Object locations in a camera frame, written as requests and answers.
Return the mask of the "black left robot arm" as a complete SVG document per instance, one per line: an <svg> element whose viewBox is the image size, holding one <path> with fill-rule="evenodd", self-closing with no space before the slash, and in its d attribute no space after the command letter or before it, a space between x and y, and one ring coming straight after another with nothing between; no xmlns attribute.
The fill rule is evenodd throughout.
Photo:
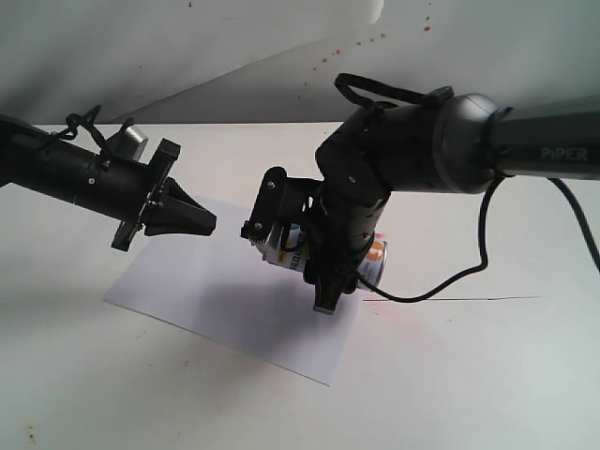
<svg viewBox="0 0 600 450"><path fill-rule="evenodd" d="M181 151L163 139L142 163L127 150L121 128L105 140L93 115L72 114L66 129L49 133L18 119L1 119L1 183L15 184L118 220L112 247L129 249L147 236L209 236L216 216L170 177Z"/></svg>

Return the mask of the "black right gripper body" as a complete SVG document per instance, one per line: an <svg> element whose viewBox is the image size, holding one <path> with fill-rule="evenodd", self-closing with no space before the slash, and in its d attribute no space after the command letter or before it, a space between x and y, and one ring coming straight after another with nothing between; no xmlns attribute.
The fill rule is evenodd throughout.
<svg viewBox="0 0 600 450"><path fill-rule="evenodd" d="M365 258L370 249L370 169L365 164L324 164L323 179L290 177L285 169L269 169L241 228L241 237L265 243L282 228L285 246L291 226L307 234L310 259L302 274L315 286L321 273L335 272L342 283L342 263Z"/></svg>

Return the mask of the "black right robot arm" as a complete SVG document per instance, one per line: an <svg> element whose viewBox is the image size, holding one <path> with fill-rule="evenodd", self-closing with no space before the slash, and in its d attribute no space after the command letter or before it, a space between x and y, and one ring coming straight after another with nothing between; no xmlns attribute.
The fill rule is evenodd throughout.
<svg viewBox="0 0 600 450"><path fill-rule="evenodd" d="M430 95L411 106L377 102L357 110L318 147L321 180L269 169L242 236L290 251L293 225L308 249L304 280L314 307L331 313L363 277L360 262L395 192L482 194L513 176L599 176L599 102L584 98L502 108L479 94Z"/></svg>

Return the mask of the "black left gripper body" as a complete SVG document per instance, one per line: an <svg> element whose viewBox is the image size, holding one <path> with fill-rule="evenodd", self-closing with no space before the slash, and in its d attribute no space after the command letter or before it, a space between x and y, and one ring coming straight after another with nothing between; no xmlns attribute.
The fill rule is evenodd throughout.
<svg viewBox="0 0 600 450"><path fill-rule="evenodd" d="M148 210L154 208L153 203L160 196L160 191L180 155L180 150L179 144L162 139L150 161L142 165L141 193L137 195L133 209L119 224L112 240L112 248L121 251L129 250L136 233L149 221Z"/></svg>

